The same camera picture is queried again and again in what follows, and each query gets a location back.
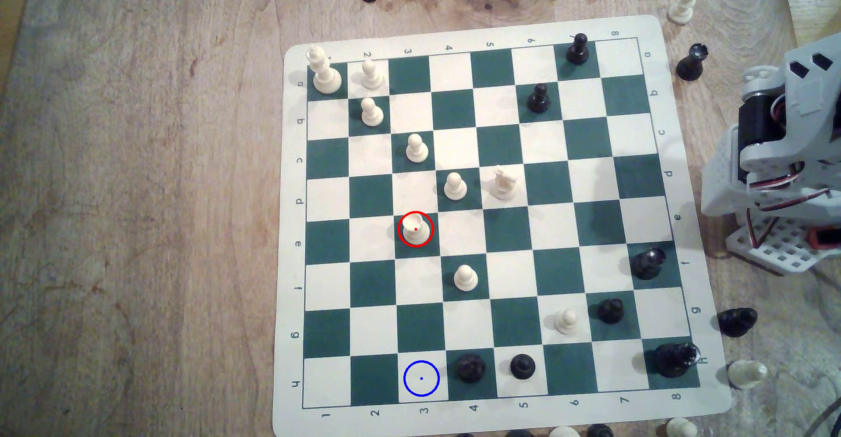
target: green square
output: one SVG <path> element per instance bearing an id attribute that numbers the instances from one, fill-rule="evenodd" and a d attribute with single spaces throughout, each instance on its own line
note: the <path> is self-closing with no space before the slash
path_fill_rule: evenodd
<path id="1" fill-rule="evenodd" d="M 406 148 L 409 146 L 411 133 L 395 133 L 391 136 L 391 170 L 393 173 L 408 173 L 415 171 L 435 170 L 435 143 L 431 131 L 417 131 L 420 139 L 426 143 L 429 156 L 420 163 L 414 163 L 406 158 Z"/>
<path id="2" fill-rule="evenodd" d="M 391 193 L 391 174 L 351 178 L 351 218 L 392 215 L 394 203 Z"/>
<path id="3" fill-rule="evenodd" d="M 646 114 L 648 108 L 648 90 L 645 76 L 621 76 L 603 78 L 601 88 L 604 91 L 604 109 L 608 116 L 628 114 Z"/>
<path id="4" fill-rule="evenodd" d="M 429 57 L 389 59 L 389 90 L 392 95 L 429 92 Z"/>
<path id="5" fill-rule="evenodd" d="M 549 108 L 545 112 L 535 113 L 528 109 L 528 98 L 534 92 L 534 84 L 517 86 L 517 113 L 520 123 L 530 121 L 561 120 L 561 98 L 558 94 L 558 82 L 546 82 L 546 95 L 549 97 Z"/>
<path id="6" fill-rule="evenodd" d="M 347 63 L 330 63 L 330 67 L 334 67 L 339 75 L 342 76 L 342 85 L 332 94 L 321 94 L 313 85 L 313 78 L 315 73 L 312 69 L 307 67 L 307 100 L 332 100 L 332 99 L 347 99 Z"/>
<path id="7" fill-rule="evenodd" d="M 462 264 L 466 264 L 476 271 L 478 284 L 472 291 L 462 291 L 456 287 L 452 277 Z M 483 254 L 466 254 L 461 256 L 442 256 L 441 271 L 444 301 L 468 301 L 471 299 L 488 299 L 488 262 Z"/>
<path id="8" fill-rule="evenodd" d="M 528 207 L 485 209 L 484 242 L 489 252 L 531 249 Z"/>
<path id="9" fill-rule="evenodd" d="M 345 263 L 351 257 L 347 219 L 307 222 L 304 261 L 307 264 Z"/>
<path id="10" fill-rule="evenodd" d="M 514 64 L 510 49 L 470 53 L 474 87 L 496 87 L 514 84 Z"/>
<path id="11" fill-rule="evenodd" d="M 657 373 L 657 366 L 654 364 L 654 351 L 662 344 L 682 344 L 691 342 L 691 337 L 670 337 L 670 338 L 646 338 L 643 340 L 643 357 L 645 359 L 645 370 L 648 374 L 649 389 L 678 389 L 678 388 L 700 388 L 698 379 L 698 367 L 709 367 L 709 365 L 695 365 L 686 371 L 683 377 L 667 378 Z"/>
<path id="12" fill-rule="evenodd" d="M 529 206 L 573 201 L 569 164 L 566 161 L 526 164 L 523 169 L 526 172 Z"/>
<path id="13" fill-rule="evenodd" d="M 362 99 L 350 99 L 347 101 L 347 131 L 351 137 L 360 135 L 382 135 L 391 133 L 391 105 L 389 97 L 372 97 L 373 103 L 383 110 L 383 121 L 376 127 L 369 127 L 363 121 Z"/>
<path id="14" fill-rule="evenodd" d="M 613 159 L 613 165 L 621 199 L 666 195 L 657 154 L 619 156 Z"/>
<path id="15" fill-rule="evenodd" d="M 444 184 L 447 183 L 447 175 L 452 171 L 437 171 L 435 174 L 438 185 L 438 211 L 472 211 L 482 208 L 482 181 L 478 177 L 478 168 L 456 169 L 461 174 L 462 180 L 468 184 L 468 193 L 454 201 L 444 194 Z"/>
<path id="16" fill-rule="evenodd" d="M 582 247 L 625 243 L 619 201 L 578 202 L 575 204 L 575 223 Z"/>
<path id="17" fill-rule="evenodd" d="M 558 80 L 592 79 L 599 77 L 599 55 L 595 51 L 595 42 L 587 42 L 590 57 L 582 65 L 567 61 L 567 49 L 572 43 L 555 45 L 555 62 L 558 64 Z"/>
<path id="18" fill-rule="evenodd" d="M 423 352 L 444 349 L 442 303 L 397 306 L 397 351 Z"/>
<path id="19" fill-rule="evenodd" d="M 476 138 L 479 166 L 523 162 L 519 126 L 479 127 L 476 129 Z"/>
<path id="20" fill-rule="evenodd" d="M 351 263 L 351 307 L 397 303 L 394 260 Z"/>
<path id="21" fill-rule="evenodd" d="M 583 292 L 578 249 L 534 250 L 534 274 L 539 296 Z"/>
<path id="22" fill-rule="evenodd" d="M 602 301 L 614 298 L 621 299 L 625 305 L 625 317 L 616 324 L 605 324 L 600 321 L 596 311 Z M 590 292 L 587 294 L 587 314 L 590 316 L 590 335 L 593 342 L 640 338 L 633 291 Z"/>
<path id="23" fill-rule="evenodd" d="M 304 358 L 351 355 L 351 311 L 304 313 Z"/>
<path id="24" fill-rule="evenodd" d="M 397 356 L 351 357 L 351 406 L 397 404 Z"/>
<path id="25" fill-rule="evenodd" d="M 448 90 L 432 93 L 432 128 L 476 127 L 473 90 Z"/>
<path id="26" fill-rule="evenodd" d="M 564 120 L 563 135 L 567 138 L 568 159 L 604 158 L 613 154 L 604 117 Z"/>
<path id="27" fill-rule="evenodd" d="M 590 342 L 544 345 L 543 359 L 550 396 L 598 392 Z"/>
<path id="28" fill-rule="evenodd" d="M 494 325 L 495 347 L 541 343 L 536 297 L 492 299 L 490 315 Z"/>
<path id="29" fill-rule="evenodd" d="M 476 354 L 484 360 L 484 377 L 475 383 L 465 383 L 458 379 L 456 363 L 458 357 L 468 353 Z M 495 399 L 496 373 L 494 370 L 494 349 L 447 350 L 447 394 L 450 401 L 478 401 Z"/>

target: white chess piece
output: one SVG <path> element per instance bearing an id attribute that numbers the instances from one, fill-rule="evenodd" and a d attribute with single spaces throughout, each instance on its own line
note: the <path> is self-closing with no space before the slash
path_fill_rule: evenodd
<path id="1" fill-rule="evenodd" d="M 459 201 L 468 194 L 468 183 L 464 182 L 462 175 L 458 173 L 447 174 L 447 182 L 444 183 L 444 195 L 451 201 Z"/>
<path id="2" fill-rule="evenodd" d="M 456 270 L 456 274 L 452 276 L 452 282 L 456 287 L 464 292 L 472 291 L 478 285 L 478 275 L 476 270 L 466 264 L 462 264 Z"/>
<path id="3" fill-rule="evenodd" d="M 321 46 L 310 46 L 307 61 L 310 62 L 310 69 L 315 73 L 313 85 L 321 94 L 332 94 L 342 87 L 342 75 L 336 71 L 335 67 L 330 67 Z"/>
<path id="4" fill-rule="evenodd" d="M 768 367 L 758 361 L 737 359 L 728 367 L 730 384 L 738 389 L 751 389 L 768 377 Z"/>
<path id="5" fill-rule="evenodd" d="M 363 107 L 363 123 L 365 125 L 376 127 L 383 122 L 383 118 L 385 117 L 383 109 L 377 107 L 372 98 L 366 97 L 360 104 Z"/>
<path id="6" fill-rule="evenodd" d="M 409 135 L 409 146 L 406 147 L 406 158 L 412 163 L 423 163 L 429 156 L 429 147 L 421 140 L 421 135 Z"/>
<path id="7" fill-rule="evenodd" d="M 692 7 L 695 0 L 678 0 L 668 7 L 668 20 L 677 25 L 686 25 L 692 20 Z"/>

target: chessboard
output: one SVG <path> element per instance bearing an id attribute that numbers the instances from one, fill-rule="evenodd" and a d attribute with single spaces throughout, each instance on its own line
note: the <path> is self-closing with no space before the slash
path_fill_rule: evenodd
<path id="1" fill-rule="evenodd" d="M 590 56 L 565 58 L 585 33 Z M 283 70 L 273 425 L 293 437 L 400 436 L 660 419 L 730 406 L 721 336 L 663 33 L 650 15 L 319 43 L 342 76 L 313 86 L 306 54 Z M 363 60 L 384 76 L 362 85 Z M 527 108 L 535 84 L 550 107 Z M 384 120 L 361 120 L 362 98 Z M 429 155 L 406 157 L 408 136 Z M 518 181 L 489 195 L 495 167 Z M 467 195 L 443 193 L 457 172 Z M 431 225 L 415 248 L 409 212 Z M 630 259 L 651 247 L 653 280 Z M 463 292 L 460 264 L 478 274 Z M 605 324 L 602 301 L 625 316 Z M 561 334 L 552 318 L 580 321 Z M 653 353 L 691 341 L 700 362 L 657 374 Z M 460 380 L 473 353 L 487 370 Z M 527 380 L 511 375 L 534 359 Z"/>

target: white square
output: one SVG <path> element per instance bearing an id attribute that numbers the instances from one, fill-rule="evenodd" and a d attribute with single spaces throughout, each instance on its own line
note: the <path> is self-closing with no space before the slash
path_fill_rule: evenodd
<path id="1" fill-rule="evenodd" d="M 347 99 L 314 100 L 307 104 L 307 139 L 346 138 Z"/>
<path id="2" fill-rule="evenodd" d="M 613 158 L 571 159 L 569 184 L 573 190 L 573 202 L 619 199 Z"/>
<path id="3" fill-rule="evenodd" d="M 488 293 L 491 299 L 537 296 L 531 250 L 488 253 Z"/>
<path id="4" fill-rule="evenodd" d="M 599 391 L 648 389 L 642 340 L 593 342 L 593 361 Z"/>
<path id="5" fill-rule="evenodd" d="M 654 154 L 654 126 L 650 114 L 631 114 L 607 117 L 607 130 L 611 134 L 613 156 Z"/>
<path id="6" fill-rule="evenodd" d="M 484 214 L 481 210 L 438 212 L 438 244 L 441 254 L 481 254 L 484 244 Z"/>
<path id="7" fill-rule="evenodd" d="M 351 262 L 394 260 L 394 217 L 350 220 Z"/>
<path id="8" fill-rule="evenodd" d="M 579 245 L 572 202 L 528 206 L 528 223 L 532 249 L 566 249 Z"/>
<path id="9" fill-rule="evenodd" d="M 432 92 L 392 95 L 389 110 L 392 133 L 432 130 Z"/>
<path id="10" fill-rule="evenodd" d="M 470 53 L 429 56 L 429 82 L 432 92 L 472 88 Z"/>
<path id="11" fill-rule="evenodd" d="M 672 239 L 666 198 L 620 199 L 626 243 L 666 242 Z"/>
<path id="12" fill-rule="evenodd" d="M 523 163 L 551 163 L 567 160 L 567 139 L 562 120 L 520 123 Z"/>
<path id="13" fill-rule="evenodd" d="M 351 176 L 390 174 L 391 135 L 364 135 L 347 140 L 347 171 Z"/>
<path id="14" fill-rule="evenodd" d="M 478 141 L 476 127 L 451 128 L 432 132 L 435 169 L 476 168 Z"/>
<path id="15" fill-rule="evenodd" d="M 533 46 L 511 50 L 514 84 L 537 84 L 558 80 L 554 46 Z"/>
<path id="16" fill-rule="evenodd" d="M 494 346 L 494 324 L 488 299 L 444 303 L 444 346 L 448 350 Z"/>
<path id="17" fill-rule="evenodd" d="M 633 279 L 625 243 L 580 247 L 585 292 L 631 291 Z"/>
<path id="18" fill-rule="evenodd" d="M 642 338 L 686 337 L 686 304 L 679 287 L 640 289 L 633 292 Z"/>
<path id="19" fill-rule="evenodd" d="M 348 178 L 307 180 L 307 222 L 351 217 Z"/>
<path id="20" fill-rule="evenodd" d="M 394 275 L 399 305 L 444 300 L 440 256 L 394 260 Z"/>
<path id="21" fill-rule="evenodd" d="M 351 356 L 397 353 L 397 306 L 351 307 Z"/>
<path id="22" fill-rule="evenodd" d="M 500 85 L 475 88 L 474 112 L 477 127 L 497 127 L 520 123 L 516 87 Z"/>
<path id="23" fill-rule="evenodd" d="M 304 310 L 325 311 L 351 306 L 351 264 L 308 264 L 304 271 Z"/>
<path id="24" fill-rule="evenodd" d="M 351 405 L 351 357 L 304 360 L 304 407 Z"/>
<path id="25" fill-rule="evenodd" d="M 534 375 L 527 380 L 518 380 L 511 374 L 511 359 L 526 354 L 534 359 Z M 496 395 L 500 398 L 511 396 L 539 396 L 549 393 L 546 383 L 546 361 L 543 358 L 542 345 L 520 345 L 515 347 L 494 348 L 496 369 Z"/>
<path id="26" fill-rule="evenodd" d="M 606 116 L 601 79 L 558 81 L 563 120 L 578 120 Z"/>
<path id="27" fill-rule="evenodd" d="M 595 53 L 599 55 L 601 77 L 614 78 L 643 73 L 639 46 L 634 38 L 596 42 Z"/>

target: white pawn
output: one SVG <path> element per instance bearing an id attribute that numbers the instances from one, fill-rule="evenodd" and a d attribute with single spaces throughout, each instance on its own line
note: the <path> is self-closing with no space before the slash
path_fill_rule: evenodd
<path id="1" fill-rule="evenodd" d="M 373 99 L 366 97 L 360 104 L 363 107 L 363 123 L 369 127 L 376 127 L 383 122 L 383 109 L 374 104 Z"/>
<path id="2" fill-rule="evenodd" d="M 421 140 L 421 135 L 412 133 L 409 135 L 409 146 L 406 147 L 406 158 L 412 163 L 423 163 L 429 156 L 429 147 Z"/>
<path id="3" fill-rule="evenodd" d="M 692 20 L 692 7 L 695 0 L 678 0 L 668 7 L 668 20 L 676 25 L 686 25 Z"/>
<path id="4" fill-rule="evenodd" d="M 768 377 L 768 367 L 758 361 L 737 359 L 728 367 L 730 384 L 738 389 L 751 389 Z"/>
<path id="5" fill-rule="evenodd" d="M 447 182 L 444 183 L 444 195 L 450 201 L 460 201 L 468 194 L 468 183 L 464 182 L 462 175 L 458 173 L 447 174 Z"/>
<path id="6" fill-rule="evenodd" d="M 452 282 L 456 287 L 464 292 L 472 291 L 478 285 L 478 275 L 476 270 L 466 264 L 462 264 L 456 270 L 456 274 L 452 276 Z"/>

